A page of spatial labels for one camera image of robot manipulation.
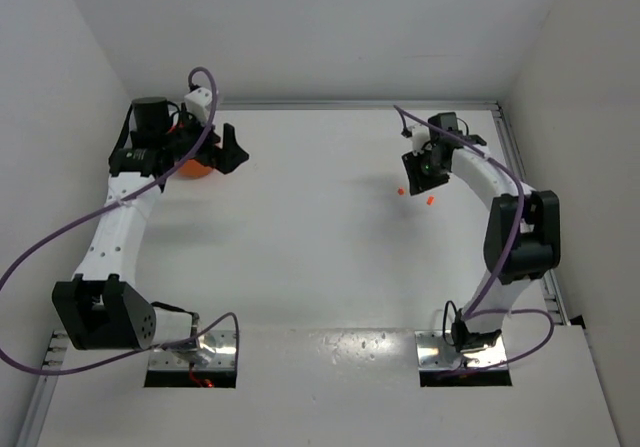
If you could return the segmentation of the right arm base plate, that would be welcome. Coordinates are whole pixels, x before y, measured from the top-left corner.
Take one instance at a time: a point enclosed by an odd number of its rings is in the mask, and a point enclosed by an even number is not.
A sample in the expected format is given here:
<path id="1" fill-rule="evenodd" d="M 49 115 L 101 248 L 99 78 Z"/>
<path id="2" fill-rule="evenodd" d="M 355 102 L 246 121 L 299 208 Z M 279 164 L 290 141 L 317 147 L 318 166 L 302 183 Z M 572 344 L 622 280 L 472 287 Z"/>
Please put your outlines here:
<path id="1" fill-rule="evenodd" d="M 418 368 L 420 372 L 445 372 L 456 369 L 478 370 L 506 361 L 506 351 L 501 337 L 494 346 L 480 350 L 457 352 L 449 339 L 449 332 L 426 330 L 415 332 Z"/>

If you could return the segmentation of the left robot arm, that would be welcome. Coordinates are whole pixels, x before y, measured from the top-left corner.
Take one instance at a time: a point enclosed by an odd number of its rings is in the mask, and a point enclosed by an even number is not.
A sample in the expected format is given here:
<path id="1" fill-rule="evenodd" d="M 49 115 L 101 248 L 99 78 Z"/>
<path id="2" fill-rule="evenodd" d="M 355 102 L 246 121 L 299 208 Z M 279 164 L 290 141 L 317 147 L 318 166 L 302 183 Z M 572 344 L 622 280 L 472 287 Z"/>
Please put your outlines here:
<path id="1" fill-rule="evenodd" d="M 146 300 L 136 289 L 136 265 L 166 174 L 180 160 L 229 174 L 249 159 L 234 127 L 216 134 L 208 120 L 214 94 L 197 88 L 176 105 L 164 97 L 131 102 L 109 156 L 105 213 L 71 280 L 52 292 L 55 310 L 78 350 L 176 348 L 195 334 L 197 313 Z"/>

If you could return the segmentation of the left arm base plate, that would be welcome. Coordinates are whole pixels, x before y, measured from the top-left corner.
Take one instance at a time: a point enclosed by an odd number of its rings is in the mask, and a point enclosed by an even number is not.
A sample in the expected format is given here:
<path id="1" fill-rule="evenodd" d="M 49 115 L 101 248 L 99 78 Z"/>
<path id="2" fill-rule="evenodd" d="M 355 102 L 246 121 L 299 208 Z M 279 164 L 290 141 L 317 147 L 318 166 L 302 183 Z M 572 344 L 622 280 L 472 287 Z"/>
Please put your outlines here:
<path id="1" fill-rule="evenodd" d="M 148 371 L 231 372 L 236 366 L 237 334 L 213 329 L 186 346 L 154 349 L 149 354 Z"/>

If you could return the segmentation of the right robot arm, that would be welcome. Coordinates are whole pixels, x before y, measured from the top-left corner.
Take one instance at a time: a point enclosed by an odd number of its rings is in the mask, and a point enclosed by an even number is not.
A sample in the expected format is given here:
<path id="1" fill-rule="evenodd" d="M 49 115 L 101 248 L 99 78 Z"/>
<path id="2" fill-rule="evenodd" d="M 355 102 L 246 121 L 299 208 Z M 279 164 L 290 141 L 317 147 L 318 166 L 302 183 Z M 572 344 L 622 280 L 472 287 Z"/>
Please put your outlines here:
<path id="1" fill-rule="evenodd" d="M 529 285 L 558 266 L 559 198 L 522 182 L 456 113 L 428 120 L 404 109 L 398 113 L 401 134 L 411 143 L 402 157 L 410 195 L 457 178 L 488 210 L 482 249 L 486 272 L 470 300 L 457 310 L 449 334 L 458 352 L 483 350 L 496 343 L 505 318 Z"/>

